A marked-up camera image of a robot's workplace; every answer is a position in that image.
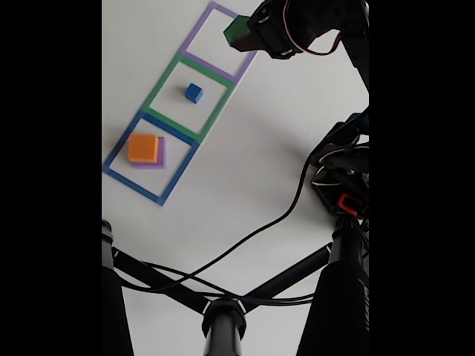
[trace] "red wire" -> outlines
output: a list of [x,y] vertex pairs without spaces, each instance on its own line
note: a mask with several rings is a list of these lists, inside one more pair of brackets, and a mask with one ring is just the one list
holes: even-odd
[[331,50],[327,53],[319,53],[319,52],[315,52],[313,50],[309,50],[308,48],[303,48],[303,47],[300,47],[297,42],[295,42],[295,40],[292,38],[292,35],[290,34],[290,31],[289,31],[289,28],[287,26],[287,13],[289,12],[289,0],[286,0],[286,4],[284,5],[284,14],[283,14],[283,18],[284,18],[284,27],[285,27],[285,30],[286,30],[286,33],[288,35],[288,37],[290,38],[290,41],[294,44],[294,46],[296,46],[299,50],[302,50],[303,52],[307,52],[307,53],[310,53],[310,54],[313,54],[315,56],[328,56],[329,54],[333,53],[336,51],[336,49],[338,48],[338,45],[340,44],[340,41],[341,39],[343,39],[343,32],[339,32],[338,35],[336,36],[335,38],[335,41],[333,42],[333,46],[331,48]]

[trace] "blue square outline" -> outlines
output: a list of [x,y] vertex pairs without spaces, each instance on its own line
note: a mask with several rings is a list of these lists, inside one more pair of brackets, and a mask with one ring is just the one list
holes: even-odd
[[[132,182],[130,179],[125,178],[122,174],[117,173],[111,168],[112,162],[114,161],[114,159],[116,158],[120,150],[122,149],[123,145],[127,142],[128,137],[131,135],[132,131],[135,129],[135,127],[137,126],[137,124],[139,123],[141,119],[144,119],[145,121],[150,122],[152,125],[157,126],[158,128],[161,128],[167,133],[177,137],[184,143],[190,145],[190,149],[188,153],[186,154],[185,158],[183,158],[183,161],[180,163],[180,166],[178,167],[174,176],[170,179],[170,182],[165,187],[165,190],[163,191],[163,194],[161,196],[157,196],[151,193],[147,189]],[[171,191],[173,191],[173,188],[178,183],[178,180],[181,178],[183,172],[185,171],[186,167],[188,167],[188,164],[190,163],[191,159],[193,158],[194,154],[196,153],[199,147],[200,147],[200,144],[198,142],[186,136],[184,133],[181,133],[177,129],[173,128],[172,126],[169,126],[166,123],[161,122],[158,119],[155,119],[152,115],[149,115],[145,111],[139,110],[137,114],[134,116],[134,118],[132,119],[131,123],[128,124],[128,127],[125,129],[119,141],[117,141],[117,144],[114,146],[112,151],[109,153],[109,155],[105,159],[104,164],[102,165],[102,171],[106,173],[108,176],[118,180],[122,184],[127,185],[129,188],[134,189],[137,193],[140,193],[144,197],[149,198],[150,200],[157,203],[158,205],[163,206],[163,204],[165,204],[165,201],[168,199],[168,196],[170,195]]]

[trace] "blue cube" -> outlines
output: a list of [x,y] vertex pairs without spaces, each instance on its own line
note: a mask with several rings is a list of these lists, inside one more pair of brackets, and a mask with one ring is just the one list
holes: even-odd
[[186,89],[185,96],[188,100],[197,104],[200,101],[201,96],[203,96],[203,89],[191,83],[188,89]]

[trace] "black tripod leg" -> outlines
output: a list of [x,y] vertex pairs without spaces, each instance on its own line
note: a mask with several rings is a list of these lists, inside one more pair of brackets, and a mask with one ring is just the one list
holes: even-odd
[[370,281],[361,265],[362,241],[350,225],[337,232],[297,356],[370,354]]
[[133,356],[119,276],[114,271],[110,226],[102,223],[102,356]]

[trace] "stacked cubes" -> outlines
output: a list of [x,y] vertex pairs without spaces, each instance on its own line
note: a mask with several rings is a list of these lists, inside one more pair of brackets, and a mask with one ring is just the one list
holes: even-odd
[[135,168],[164,168],[165,156],[165,137],[130,135],[128,160]]

